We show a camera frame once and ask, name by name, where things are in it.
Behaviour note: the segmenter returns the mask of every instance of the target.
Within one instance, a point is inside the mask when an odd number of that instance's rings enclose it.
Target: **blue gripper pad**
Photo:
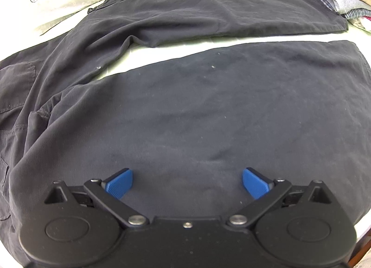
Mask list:
[[[254,169],[248,167],[242,172],[242,182],[243,186],[250,193],[254,199],[259,199],[261,196],[269,192],[273,186],[274,182],[264,177]]]
[[[133,172],[123,169],[102,182],[104,190],[117,199],[120,199],[133,184]]]

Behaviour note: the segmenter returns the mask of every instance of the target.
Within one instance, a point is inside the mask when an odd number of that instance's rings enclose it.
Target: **metal screw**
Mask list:
[[[247,218],[242,214],[234,214],[229,217],[229,222],[234,225],[243,225],[247,223]]]
[[[142,216],[141,214],[135,214],[134,216],[130,216],[128,218],[128,222],[131,225],[143,225],[146,223],[147,219],[145,216]]]
[[[183,227],[184,228],[191,228],[193,226],[193,224],[191,222],[186,222],[183,224]]]

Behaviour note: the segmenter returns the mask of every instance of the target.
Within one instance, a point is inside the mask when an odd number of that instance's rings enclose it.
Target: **cargo pocket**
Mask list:
[[[10,217],[10,207],[8,198],[9,185],[5,184],[6,177],[8,176],[9,166],[0,157],[0,222]]]
[[[13,127],[35,81],[35,66],[28,62],[0,70],[0,129]]]

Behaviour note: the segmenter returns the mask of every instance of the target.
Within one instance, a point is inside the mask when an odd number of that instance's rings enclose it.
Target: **metal pin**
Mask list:
[[[247,223],[247,218],[242,214],[234,214],[229,217],[229,222],[234,225],[243,225]]]
[[[128,222],[131,224],[131,225],[143,225],[144,223],[146,223],[147,219],[145,218],[145,216],[142,216],[141,214],[135,214],[134,216],[130,216],[128,218]]]
[[[184,228],[191,228],[193,226],[193,224],[191,222],[186,222],[183,224],[183,227]]]

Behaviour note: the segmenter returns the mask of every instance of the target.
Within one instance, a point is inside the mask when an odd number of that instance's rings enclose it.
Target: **dark cloth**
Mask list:
[[[107,0],[68,33],[1,61],[0,238],[6,248],[24,262],[16,231],[28,205],[34,204],[34,198],[48,183],[47,174],[58,174],[58,166],[49,166],[39,171],[45,174],[45,181],[38,178],[39,172],[29,177],[26,186],[10,181],[17,171],[32,170],[18,163],[36,148],[49,126],[48,109],[58,102],[62,91],[89,83],[121,57],[131,43],[154,47],[209,36],[290,35],[346,29],[346,20],[318,0]],[[81,122],[84,118],[76,116]],[[53,143],[62,143],[62,136],[56,134]],[[56,148],[37,156],[55,156],[57,160],[62,154]],[[63,167],[67,178],[69,173],[80,173],[79,164],[85,155],[81,156],[73,165]],[[125,164],[119,163],[121,158],[118,156],[117,164]],[[23,193],[28,197],[20,203],[17,196]]]
[[[252,166],[324,180],[356,222],[371,206],[369,69],[348,41],[251,43],[68,88],[29,117],[9,178],[15,230],[2,239],[17,243],[53,180],[124,167],[134,185],[122,200],[149,218],[228,216],[252,201],[241,180]]]

